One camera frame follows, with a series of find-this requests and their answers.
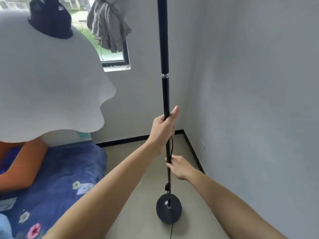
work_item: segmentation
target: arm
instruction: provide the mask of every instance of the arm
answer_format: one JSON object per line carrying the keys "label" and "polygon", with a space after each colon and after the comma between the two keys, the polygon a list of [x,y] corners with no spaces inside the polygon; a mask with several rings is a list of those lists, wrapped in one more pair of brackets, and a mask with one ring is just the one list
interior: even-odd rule
{"label": "arm", "polygon": [[175,107],[163,122],[154,120],[147,142],[129,155],[79,199],[47,232],[45,239],[98,238],[107,233],[153,159],[174,134]]}
{"label": "arm", "polygon": [[231,239],[287,239],[242,199],[194,169],[183,157],[173,156],[167,166],[177,178],[195,187]]}

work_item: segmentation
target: floral bedsheet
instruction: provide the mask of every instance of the floral bedsheet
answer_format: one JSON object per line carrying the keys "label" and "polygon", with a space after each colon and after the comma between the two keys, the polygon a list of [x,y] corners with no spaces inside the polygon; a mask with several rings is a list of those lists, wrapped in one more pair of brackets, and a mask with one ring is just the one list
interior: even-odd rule
{"label": "floral bedsheet", "polygon": [[0,194],[13,238],[41,239],[105,171],[106,153],[93,141],[49,148],[31,187]]}

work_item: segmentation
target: pink flower print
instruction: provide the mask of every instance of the pink flower print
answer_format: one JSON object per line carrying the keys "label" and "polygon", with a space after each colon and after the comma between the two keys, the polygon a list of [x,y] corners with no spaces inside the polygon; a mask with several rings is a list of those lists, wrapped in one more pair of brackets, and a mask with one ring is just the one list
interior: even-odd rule
{"label": "pink flower print", "polygon": [[27,239],[34,239],[36,236],[39,235],[41,230],[41,225],[39,223],[32,226],[28,232],[28,235],[26,235]]}

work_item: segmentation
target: orange pillow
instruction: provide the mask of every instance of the orange pillow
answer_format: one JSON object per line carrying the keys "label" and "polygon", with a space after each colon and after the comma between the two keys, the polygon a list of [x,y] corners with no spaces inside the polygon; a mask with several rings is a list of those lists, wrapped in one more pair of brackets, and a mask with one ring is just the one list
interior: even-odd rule
{"label": "orange pillow", "polygon": [[0,175],[0,193],[30,187],[48,149],[41,137],[22,143],[0,142],[0,162],[11,148],[20,146],[22,149],[8,171]]}

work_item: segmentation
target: white label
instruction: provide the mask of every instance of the white label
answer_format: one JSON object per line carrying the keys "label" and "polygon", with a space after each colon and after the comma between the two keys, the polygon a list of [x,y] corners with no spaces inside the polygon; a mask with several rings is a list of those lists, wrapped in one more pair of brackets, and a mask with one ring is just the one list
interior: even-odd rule
{"label": "white label", "polygon": [[77,195],[80,194],[85,194],[90,191],[94,187],[95,184],[91,183],[85,183],[85,184],[80,184],[80,188],[78,189]]}
{"label": "white label", "polygon": [[6,211],[12,209],[14,203],[16,202],[17,197],[11,199],[5,199],[0,201],[0,211]]}

